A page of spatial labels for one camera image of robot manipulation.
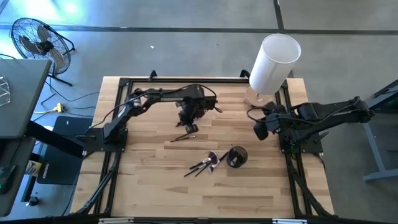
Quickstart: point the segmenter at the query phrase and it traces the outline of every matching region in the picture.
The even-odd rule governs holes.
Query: concrete floor
[[[272,0],[9,0],[0,24],[34,17],[49,24],[108,27],[277,28]],[[393,0],[279,0],[287,29],[397,30]],[[8,30],[0,30],[0,53],[18,56]],[[77,49],[70,68],[53,82],[69,99],[98,91],[105,75],[236,77],[251,70],[258,48],[268,34],[174,32],[61,32]],[[359,95],[368,99],[397,78],[398,36],[292,35],[302,46],[294,76],[305,79],[310,101],[331,103]],[[52,93],[45,86],[40,101]],[[90,96],[67,103],[59,96],[46,102],[93,106]],[[93,114],[93,110],[74,111]],[[52,126],[57,115],[38,120]],[[322,140],[326,176],[337,215],[384,222],[398,220],[398,177],[365,184],[362,176],[377,171],[361,125],[344,124]],[[36,184],[44,203],[25,207],[17,198],[12,213],[0,220],[61,215],[71,186]]]

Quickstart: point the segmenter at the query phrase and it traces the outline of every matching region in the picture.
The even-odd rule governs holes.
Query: wooden tabletop
[[[93,124],[113,109],[120,77],[104,77]],[[304,81],[287,80],[292,105],[307,101]],[[174,89],[187,83],[135,83],[133,89]],[[175,127],[178,111],[174,103],[157,103],[148,112],[128,122],[129,137],[122,154],[112,216],[129,217],[293,217],[292,199],[284,155],[277,135],[260,141],[254,122],[247,118],[244,103],[248,84],[206,83],[217,94],[223,113],[208,111],[195,123],[196,138],[170,142],[185,134]],[[253,111],[260,118],[260,111]],[[238,169],[222,162],[214,173],[183,177],[189,167],[207,158],[208,151],[220,156],[234,146],[244,147],[249,158]],[[93,153],[83,161],[71,212],[89,199],[100,179],[104,153]],[[309,189],[333,213],[325,172],[319,158],[303,154]],[[301,191],[299,200],[302,204]],[[103,207],[107,194],[103,197]]]

